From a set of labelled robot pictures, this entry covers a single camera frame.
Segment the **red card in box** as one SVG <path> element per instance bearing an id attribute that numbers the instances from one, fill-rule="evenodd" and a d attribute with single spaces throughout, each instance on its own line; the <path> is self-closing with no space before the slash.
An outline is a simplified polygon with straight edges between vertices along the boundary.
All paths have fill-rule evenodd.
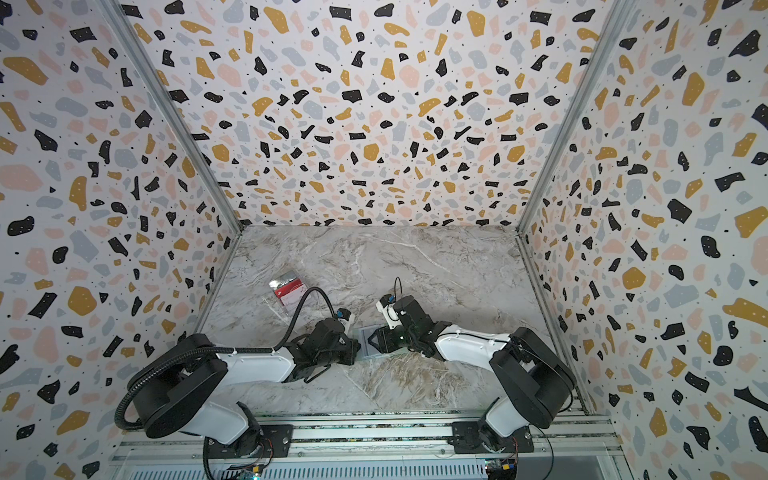
<path id="1" fill-rule="evenodd" d="M 303 282 L 300 279 L 295 279 L 291 282 L 276 286 L 274 293 L 277 298 L 283 298 L 290 295 L 293 291 L 300 290 L 303 286 Z"/>

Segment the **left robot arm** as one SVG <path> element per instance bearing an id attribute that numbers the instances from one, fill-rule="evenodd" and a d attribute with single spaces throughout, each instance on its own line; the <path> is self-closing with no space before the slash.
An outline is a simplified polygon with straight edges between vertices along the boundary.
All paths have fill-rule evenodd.
<path id="1" fill-rule="evenodd" d="M 226 446 L 254 441 L 262 429 L 248 407 L 239 401 L 233 410 L 212 397 L 232 385 L 309 383 L 334 365 L 352 366 L 360 343 L 347 323 L 326 318 L 276 349 L 224 347 L 193 334 L 134 375 L 115 424 L 151 439 L 182 432 Z"/>

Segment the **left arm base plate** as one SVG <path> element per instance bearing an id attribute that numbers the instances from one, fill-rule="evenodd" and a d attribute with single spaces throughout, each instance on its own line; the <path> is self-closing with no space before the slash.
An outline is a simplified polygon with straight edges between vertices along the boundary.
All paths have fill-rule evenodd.
<path id="1" fill-rule="evenodd" d="M 294 427 L 292 424 L 262 425 L 259 431 L 249 429 L 237 440 L 224 445 L 216 440 L 204 441 L 204 452 L 209 459 L 215 460 L 274 460 L 288 456 L 292 443 Z"/>

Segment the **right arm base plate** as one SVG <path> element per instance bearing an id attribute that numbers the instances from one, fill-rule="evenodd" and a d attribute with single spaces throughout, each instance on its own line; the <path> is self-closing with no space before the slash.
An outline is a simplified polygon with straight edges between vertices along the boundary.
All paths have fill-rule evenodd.
<path id="1" fill-rule="evenodd" d="M 527 427 L 522 427 L 507 437 L 501 437 L 480 420 L 457 421 L 451 424 L 447 443 L 456 454 L 503 454 L 532 453 L 534 444 Z"/>

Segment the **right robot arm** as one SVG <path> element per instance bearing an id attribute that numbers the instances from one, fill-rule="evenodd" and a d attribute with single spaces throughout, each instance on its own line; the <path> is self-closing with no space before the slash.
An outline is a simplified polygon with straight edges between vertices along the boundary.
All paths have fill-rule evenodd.
<path id="1" fill-rule="evenodd" d="M 549 428 L 573 400 L 575 376 L 527 327 L 490 334 L 435 322 L 411 295 L 384 295 L 376 309 L 386 324 L 367 343 L 379 353 L 406 348 L 426 358 L 478 367 L 493 372 L 502 386 L 505 396 L 494 400 L 479 420 L 453 425 L 450 443 L 458 453 L 511 453 L 521 444 L 518 433 L 530 426 Z"/>

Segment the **clear acrylic card box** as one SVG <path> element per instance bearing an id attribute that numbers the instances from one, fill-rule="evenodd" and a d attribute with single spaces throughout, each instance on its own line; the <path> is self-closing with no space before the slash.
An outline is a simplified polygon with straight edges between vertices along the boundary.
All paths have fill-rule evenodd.
<path id="1" fill-rule="evenodd" d="M 295 311 L 308 290 L 308 286 L 292 269 L 283 270 L 275 275 L 269 281 L 269 287 L 280 304 L 290 313 Z"/>

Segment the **aluminium front rail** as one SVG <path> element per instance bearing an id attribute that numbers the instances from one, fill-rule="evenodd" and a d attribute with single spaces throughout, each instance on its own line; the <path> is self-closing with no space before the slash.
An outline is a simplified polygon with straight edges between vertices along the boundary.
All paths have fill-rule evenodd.
<path id="1" fill-rule="evenodd" d="M 452 459 L 452 425 L 475 422 L 480 412 L 442 411 L 395 414 L 262 416 L 264 426 L 291 425 L 287 461 Z M 567 412 L 544 431 L 530 429 L 531 457 L 618 457 L 624 452 L 606 416 Z M 110 458 L 112 464 L 192 463 L 201 460 L 203 440 L 173 434 L 150 440 L 128 433 Z"/>

